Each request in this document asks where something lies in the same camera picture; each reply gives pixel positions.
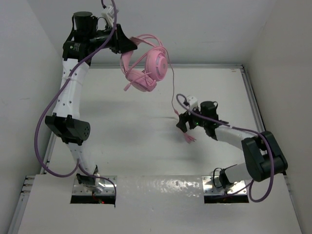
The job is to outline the pink headphones with cable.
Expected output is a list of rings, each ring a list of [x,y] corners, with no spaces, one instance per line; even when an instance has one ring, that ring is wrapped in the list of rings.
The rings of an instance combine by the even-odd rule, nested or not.
[[[120,69],[128,81],[123,90],[127,91],[133,86],[141,92],[151,92],[158,82],[164,80],[168,68],[172,68],[169,53],[162,41],[151,34],[131,37],[130,41],[136,46],[144,43],[152,48],[133,64],[130,63],[132,51],[121,54]]]

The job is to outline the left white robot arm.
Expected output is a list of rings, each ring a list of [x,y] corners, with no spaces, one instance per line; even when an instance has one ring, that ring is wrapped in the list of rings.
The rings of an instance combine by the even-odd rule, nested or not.
[[[120,24],[112,13],[102,13],[106,21],[105,29],[98,29],[98,18],[91,12],[75,12],[72,16],[72,29],[63,44],[63,75],[60,93],[54,99],[56,106],[45,124],[61,138],[70,149],[78,168],[89,175],[98,168],[86,153],[84,144],[91,131],[89,122],[80,120],[80,98],[85,76],[90,68],[92,57],[102,49],[110,49],[122,54],[137,49],[125,36]]]

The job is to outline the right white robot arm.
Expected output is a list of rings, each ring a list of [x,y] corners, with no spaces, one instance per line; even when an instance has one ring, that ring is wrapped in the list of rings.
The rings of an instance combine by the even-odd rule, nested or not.
[[[186,112],[179,115],[177,128],[183,133],[201,127],[210,138],[226,142],[243,152],[244,163],[220,170],[216,188],[227,189],[237,181],[252,179],[261,182],[288,168],[288,162],[274,135],[269,131],[258,133],[230,126],[219,119],[216,101],[198,103],[193,96],[183,102]]]

